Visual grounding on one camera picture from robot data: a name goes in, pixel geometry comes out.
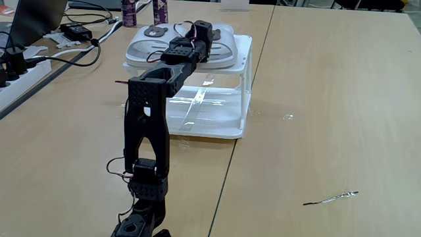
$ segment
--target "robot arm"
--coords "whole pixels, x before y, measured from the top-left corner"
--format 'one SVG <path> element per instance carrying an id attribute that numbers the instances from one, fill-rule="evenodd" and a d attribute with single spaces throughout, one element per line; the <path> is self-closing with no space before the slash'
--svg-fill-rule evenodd
<path id="1" fill-rule="evenodd" d="M 128 183 L 129 191 L 139 200 L 130 216 L 116 226 L 112 236 L 150 237 L 153 229 L 164 220 L 170 168 L 166 98 L 176 95 L 196 70 L 197 63 L 208 60 L 212 39 L 212 25 L 198 20 L 186 37 L 177 37 L 170 42 L 156 67 L 128 81 L 124 162 L 126 172 L 133 174 Z M 151 142 L 155 160 L 139 158 L 143 138 Z M 156 236 L 170 235 L 164 230 Z"/>

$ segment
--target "black cable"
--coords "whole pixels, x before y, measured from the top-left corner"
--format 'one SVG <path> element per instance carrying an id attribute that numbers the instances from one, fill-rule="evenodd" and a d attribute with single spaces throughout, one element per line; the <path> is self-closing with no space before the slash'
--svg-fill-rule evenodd
<path id="1" fill-rule="evenodd" d="M 95 23 L 103 22 L 104 20 L 112 19 L 112 13 L 110 12 L 110 10 L 108 10 L 104 6 L 101 6 L 101 5 L 98 5 L 98 4 L 95 4 L 95 3 L 88 3 L 88 2 L 85 2 L 85 1 L 79 1 L 79 0 L 71 0 L 71 1 L 78 2 L 78 3 L 85 3 L 85 4 L 88 4 L 88 5 L 100 7 L 102 9 L 104 9 L 104 11 L 107 11 L 108 14 L 109 14 L 109 16 L 104 16 L 102 14 L 95 14 L 95 13 L 86 13 L 86 14 L 66 14 L 66 13 L 64 13 L 63 16 L 67 17 L 67 19 L 69 21 L 73 22 L 73 23 L 78 23 L 78 24 L 80 24 L 80 26 L 83 26 L 83 25 L 86 25 L 86 24 L 95 24 Z M 72 20 L 69 16 L 100 16 L 100 17 L 103 17 L 103 19 L 93 20 L 91 22 L 80 22 L 80 21 L 77 21 L 77 20 Z"/>
<path id="2" fill-rule="evenodd" d="M 148 4 L 143 4 L 140 6 L 137 11 L 139 12 L 141 9 L 144 9 Z M 113 32 L 117 31 L 122 26 L 122 23 L 116 25 Z M 82 51 L 78 53 L 71 61 L 77 62 L 85 55 L 87 55 L 89 51 Z M 4 108 L 2 111 L 0 111 L 0 120 L 5 118 L 8 114 L 13 112 L 16 108 L 18 108 L 21 104 L 25 103 L 25 101 L 29 100 L 32 96 L 34 96 L 36 93 L 38 93 L 40 90 L 42 90 L 46 85 L 50 84 L 53 80 L 58 78 L 62 73 L 64 73 L 67 69 L 71 67 L 70 64 L 64 64 L 59 69 L 51 73 L 49 76 L 46 77 L 46 79 L 42 80 L 40 83 L 33 86 L 31 89 L 29 89 L 27 92 L 23 93 L 22 96 L 20 96 L 17 100 L 13 101 L 9 106 Z"/>
<path id="3" fill-rule="evenodd" d="M 14 51 L 14 43 L 13 43 L 12 36 L 8 32 L 0 31 L 0 33 L 6 34 L 6 35 L 9 36 L 9 39 L 11 40 L 11 45 L 12 45 L 12 48 L 13 48 L 13 51 Z"/>
<path id="4" fill-rule="evenodd" d="M 70 0 L 70 1 L 77 2 L 77 3 L 85 3 L 85 4 L 96 6 L 96 7 L 101 7 L 102 9 L 104 9 L 104 11 L 108 12 L 110 14 L 110 17 L 112 18 L 112 13 L 110 12 L 110 10 L 108 10 L 104 6 L 101 6 L 101 5 L 98 5 L 98 4 L 95 4 L 95 3 L 89 3 L 87 1 L 80 1 L 80 0 Z"/>
<path id="5" fill-rule="evenodd" d="M 98 47 L 98 54 L 97 54 L 96 58 L 92 62 L 90 62 L 88 64 L 84 64 L 84 65 L 79 64 L 79 63 L 73 63 L 73 62 L 70 62 L 70 61 L 67 61 L 67 60 L 64 60 L 64 59 L 60 59 L 60 58 L 56 58 L 56 57 L 45 57 L 45 59 L 56 60 L 56 61 L 68 63 L 70 65 L 74 65 L 74 66 L 91 66 L 98 61 L 99 55 L 101 54 L 101 46 L 99 45 L 99 43 L 96 45 L 96 47 Z"/>
<path id="6" fill-rule="evenodd" d="M 104 16 L 102 14 L 93 14 L 93 13 L 91 13 L 91 14 L 66 14 L 66 13 L 64 13 L 63 16 L 67 17 L 67 19 L 69 21 L 73 22 L 73 23 L 78 23 L 79 26 L 84 26 L 84 25 L 87 25 L 87 24 L 100 23 L 100 22 L 103 22 L 104 20 L 111 19 L 110 17 Z M 81 21 L 78 21 L 78 20 L 71 19 L 70 16 L 100 16 L 100 17 L 102 17 L 102 19 L 93 20 L 93 21 L 90 21 L 90 22 L 81 22 Z"/>

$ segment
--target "purple bottle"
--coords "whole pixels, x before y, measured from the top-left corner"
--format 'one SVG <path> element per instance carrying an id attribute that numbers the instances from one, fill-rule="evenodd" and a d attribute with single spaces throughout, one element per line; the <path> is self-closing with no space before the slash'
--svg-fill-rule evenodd
<path id="1" fill-rule="evenodd" d="M 152 0 L 153 3 L 153 24 L 168 23 L 167 0 Z"/>
<path id="2" fill-rule="evenodd" d="M 123 18 L 123 26 L 136 26 L 136 1 L 121 0 L 121 15 Z"/>

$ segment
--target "cable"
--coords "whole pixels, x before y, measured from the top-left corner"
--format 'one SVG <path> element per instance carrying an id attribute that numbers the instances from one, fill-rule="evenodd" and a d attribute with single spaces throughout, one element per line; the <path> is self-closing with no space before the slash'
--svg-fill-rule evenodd
<path id="1" fill-rule="evenodd" d="M 116 157 L 116 158 L 114 158 L 114 159 L 111 159 L 111 160 L 107 163 L 107 172 L 109 172 L 110 174 L 115 174 L 115 175 L 117 175 L 117 176 L 119 176 L 119 177 L 122 177 L 122 178 L 133 178 L 133 175 L 132 175 L 132 176 L 127 176 L 127 175 L 122 174 L 122 173 L 119 173 L 119 172 L 111 172 L 111 171 L 110 171 L 110 168 L 109 168 L 110 164 L 111 164 L 113 161 L 117 160 L 117 159 L 123 159 L 123 158 L 124 158 L 124 157 Z"/>
<path id="2" fill-rule="evenodd" d="M 318 5 L 313 5 L 311 3 L 309 3 L 309 6 L 316 7 L 316 8 L 330 8 L 331 7 L 331 6 L 318 6 Z"/>
<path id="3" fill-rule="evenodd" d="M 117 222 L 118 222 L 119 224 L 121 224 L 121 219 L 120 219 L 120 217 L 121 217 L 121 216 L 124 216 L 124 215 L 125 215 L 125 214 L 127 214 L 127 213 L 129 213 L 129 212 L 133 209 L 133 207 L 134 207 L 134 203 L 135 203 L 135 195 L 134 195 L 134 193 L 133 193 L 133 191 L 132 191 L 132 190 L 130 190 L 130 194 L 131 194 L 131 195 L 132 195 L 132 197 L 133 197 L 133 202 L 132 202 L 132 205 L 130 206 L 130 208 L 129 208 L 129 209 L 127 209 L 127 210 L 123 211 L 122 213 L 117 214 Z"/>
<path id="4" fill-rule="evenodd" d="M 195 25 L 192 21 L 190 21 L 190 20 L 185 20 L 185 21 L 183 21 L 182 23 L 175 23 L 175 24 L 173 25 L 173 29 L 174 29 L 174 31 L 175 31 L 175 32 L 176 32 L 179 36 L 183 36 L 183 35 L 181 35 L 181 34 L 179 33 L 179 31 L 177 31 L 177 28 L 176 28 L 176 25 L 181 26 L 183 23 L 190 23 L 191 25 L 193 25 L 193 29 L 194 29 L 194 38 L 196 38 L 196 37 L 197 37 L 196 25 Z"/>
<path id="5" fill-rule="evenodd" d="M 81 1 L 81 0 L 70 0 L 70 1 L 77 2 L 77 3 L 85 3 L 85 4 L 88 4 L 88 5 L 95 6 L 95 7 L 101 7 L 102 9 L 104 9 L 104 11 L 108 12 L 110 14 L 110 17 L 112 18 L 112 13 L 110 12 L 110 10 L 108 10 L 104 6 L 101 6 L 101 5 L 98 5 L 98 4 L 95 4 L 95 3 L 89 3 L 87 1 Z"/>
<path id="6" fill-rule="evenodd" d="M 111 28 L 111 30 L 110 31 L 108 31 L 108 33 L 105 35 L 105 36 L 103 36 L 103 37 L 101 37 L 101 38 L 99 38 L 99 43 L 102 43 L 102 42 L 104 42 L 114 31 L 115 31 L 115 29 L 116 29 L 116 27 L 119 25 L 119 24 L 121 24 L 123 21 L 122 20 L 119 20 L 118 22 L 115 22 L 114 23 L 114 25 L 112 26 L 112 28 Z M 59 57 L 59 56 L 61 56 L 61 55 L 64 55 L 64 54 L 67 54 L 67 53 L 73 53 L 73 52 L 86 52 L 86 51 L 90 51 L 91 49 L 93 49 L 95 46 L 93 46 L 93 45 L 91 45 L 91 46 L 89 46 L 89 47 L 87 47 L 87 48 L 85 48 L 85 49 L 69 49 L 69 50 L 65 50 L 65 51 L 61 51 L 61 52 L 58 52 L 58 53 L 56 53 L 56 54 L 54 54 L 53 56 L 51 56 L 51 57 Z"/>
<path id="7" fill-rule="evenodd" d="M 97 54 L 96 58 L 92 62 L 90 62 L 88 64 L 84 64 L 83 65 L 83 64 L 79 64 L 79 63 L 73 63 L 73 62 L 70 62 L 70 61 L 67 61 L 67 60 L 64 60 L 64 59 L 60 59 L 60 58 L 56 58 L 56 57 L 45 57 L 45 59 L 56 60 L 56 61 L 60 61 L 60 62 L 71 64 L 71 65 L 74 65 L 74 66 L 91 66 L 91 65 L 95 64 L 98 61 L 99 55 L 101 54 L 101 46 L 99 45 L 99 43 L 96 46 L 98 47 L 98 54 Z"/>
<path id="8" fill-rule="evenodd" d="M 129 183 L 129 181 L 130 181 L 130 178 L 129 178 L 129 181 L 126 181 L 124 177 L 121 177 L 121 179 L 123 179 L 123 182 L 125 182 L 125 183 L 127 183 L 127 184 L 128 184 L 128 183 Z"/>
<path id="9" fill-rule="evenodd" d="M 111 19 L 111 17 L 109 17 L 109 16 L 104 16 L 102 14 L 94 14 L 94 13 L 87 13 L 87 14 L 66 14 L 66 13 L 63 13 L 63 16 L 67 17 L 67 19 L 69 21 L 73 22 L 73 23 L 78 23 L 79 26 L 84 26 L 84 25 L 87 25 L 87 24 L 100 23 L 100 22 L 103 22 L 105 20 Z M 80 22 L 80 21 L 77 21 L 77 20 L 72 20 L 70 18 L 70 16 L 100 16 L 103 19 L 93 20 L 93 21 L 90 21 L 90 22 Z"/>
<path id="10" fill-rule="evenodd" d="M 194 41 L 196 40 L 196 37 L 197 37 L 197 29 L 196 29 L 196 25 L 195 25 L 192 21 L 189 21 L 189 20 L 185 20 L 184 22 L 186 22 L 186 23 L 190 23 L 190 24 L 193 26 L 193 31 L 194 31 L 194 33 L 193 33 L 193 38 L 190 40 L 190 43 L 191 43 L 191 46 L 193 47 L 193 49 L 195 49 L 195 48 L 196 48 L 196 46 L 195 46 L 195 44 L 194 44 Z"/>
<path id="11" fill-rule="evenodd" d="M 100 7 L 102 9 L 104 9 L 104 11 L 108 12 L 108 14 L 109 14 L 109 16 L 104 16 L 102 14 L 95 14 L 95 13 L 86 13 L 86 14 L 66 14 L 66 13 L 64 13 L 63 14 L 63 16 L 67 17 L 67 19 L 69 21 L 71 21 L 73 23 L 78 23 L 78 24 L 80 24 L 80 26 L 83 26 L 83 25 L 86 25 L 86 24 L 100 23 L 100 22 L 103 22 L 104 20 L 108 20 L 108 19 L 112 18 L 112 13 L 110 12 L 110 10 L 108 10 L 104 6 L 101 6 L 101 5 L 98 5 L 98 4 L 95 4 L 95 3 L 88 3 L 86 1 L 79 1 L 79 0 L 70 0 L 70 1 L 77 2 L 77 3 L 85 3 L 85 4 L 88 4 L 88 5 L 95 6 L 95 7 Z M 91 22 L 80 22 L 80 21 L 77 21 L 77 20 L 72 20 L 69 16 L 100 16 L 100 17 L 103 17 L 103 19 L 98 19 L 98 20 L 94 20 L 94 21 L 91 21 Z"/>
<path id="12" fill-rule="evenodd" d="M 141 1 L 138 1 L 138 2 L 136 3 L 136 9 L 138 9 L 138 8 L 141 6 L 141 4 L 142 4 L 142 5 L 143 5 L 143 4 L 149 4 L 151 1 L 152 1 L 152 0 L 147 0 L 146 2 L 141 2 Z"/>
<path id="13" fill-rule="evenodd" d="M 147 56 L 147 58 L 146 58 L 146 62 L 147 63 L 154 63 L 154 62 L 157 62 L 157 61 L 159 61 L 161 58 L 158 58 L 158 59 L 154 59 L 154 60 L 152 60 L 152 61 L 150 61 L 149 59 L 151 58 L 151 56 L 152 55 L 154 55 L 155 53 L 164 53 L 164 51 L 162 51 L 162 50 L 156 50 L 156 51 L 154 51 L 154 52 L 152 52 L 152 53 L 150 53 L 148 56 Z"/>
<path id="14" fill-rule="evenodd" d="M 6 34 L 6 35 L 9 36 L 9 39 L 11 40 L 11 45 L 12 45 L 13 51 L 15 52 L 12 36 L 8 32 L 0 31 L 0 33 Z"/>

